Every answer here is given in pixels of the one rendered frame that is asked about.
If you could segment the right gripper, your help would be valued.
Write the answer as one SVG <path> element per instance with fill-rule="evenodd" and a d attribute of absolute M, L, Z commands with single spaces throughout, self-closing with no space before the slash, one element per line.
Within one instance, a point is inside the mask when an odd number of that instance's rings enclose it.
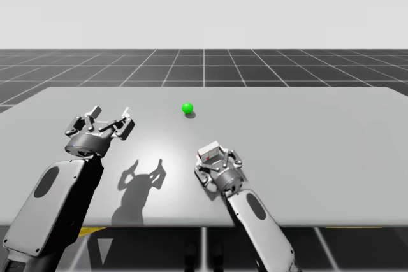
<path fill-rule="evenodd" d="M 231 197 L 240 191 L 245 182 L 238 169 L 243 166 L 243 162 L 235 150 L 221 147 L 220 153 L 223 154 L 220 166 L 198 163 L 194 172 L 203 187 L 213 183 L 223 196 Z"/>

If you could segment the red and white carton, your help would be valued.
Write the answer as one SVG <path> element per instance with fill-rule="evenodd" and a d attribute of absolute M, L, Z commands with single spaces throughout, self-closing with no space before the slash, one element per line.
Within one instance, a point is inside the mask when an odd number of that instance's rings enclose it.
<path fill-rule="evenodd" d="M 198 162 L 210 164 L 218 161 L 223 153 L 224 148 L 217 141 L 213 141 L 198 149 L 196 158 Z"/>

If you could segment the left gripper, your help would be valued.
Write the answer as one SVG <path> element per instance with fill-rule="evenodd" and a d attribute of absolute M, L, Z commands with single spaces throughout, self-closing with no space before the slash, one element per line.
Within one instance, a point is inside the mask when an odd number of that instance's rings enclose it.
<path fill-rule="evenodd" d="M 90 157 L 97 155 L 104 157 L 110 148 L 113 138 L 126 140 L 135 127 L 131 118 L 132 111 L 126 107 L 121 118 L 107 123 L 96 122 L 102 112 L 99 106 L 82 116 L 76 116 L 64 134 L 70 137 L 65 146 L 67 153 L 77 157 Z"/>

